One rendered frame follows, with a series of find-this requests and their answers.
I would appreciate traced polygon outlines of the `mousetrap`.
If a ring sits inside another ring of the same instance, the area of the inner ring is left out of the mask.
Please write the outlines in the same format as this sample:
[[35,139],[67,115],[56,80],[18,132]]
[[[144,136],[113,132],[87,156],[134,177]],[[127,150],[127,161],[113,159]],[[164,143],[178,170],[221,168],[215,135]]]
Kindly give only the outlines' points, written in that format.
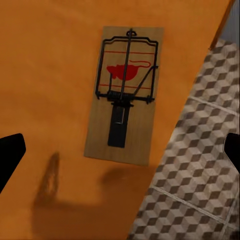
[[84,157],[149,166],[163,35],[103,27]]

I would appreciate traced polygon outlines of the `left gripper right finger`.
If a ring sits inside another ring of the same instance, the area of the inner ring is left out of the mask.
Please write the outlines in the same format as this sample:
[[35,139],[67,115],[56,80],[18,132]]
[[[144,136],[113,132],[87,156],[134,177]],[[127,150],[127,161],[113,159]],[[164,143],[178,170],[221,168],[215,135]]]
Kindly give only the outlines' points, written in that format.
[[230,132],[227,135],[224,151],[240,173],[240,134]]

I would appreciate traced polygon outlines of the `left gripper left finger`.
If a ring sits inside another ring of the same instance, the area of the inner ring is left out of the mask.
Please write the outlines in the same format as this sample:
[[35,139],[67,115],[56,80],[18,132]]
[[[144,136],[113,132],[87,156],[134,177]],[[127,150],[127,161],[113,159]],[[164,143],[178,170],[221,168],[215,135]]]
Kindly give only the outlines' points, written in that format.
[[0,193],[26,152],[22,133],[0,138]]

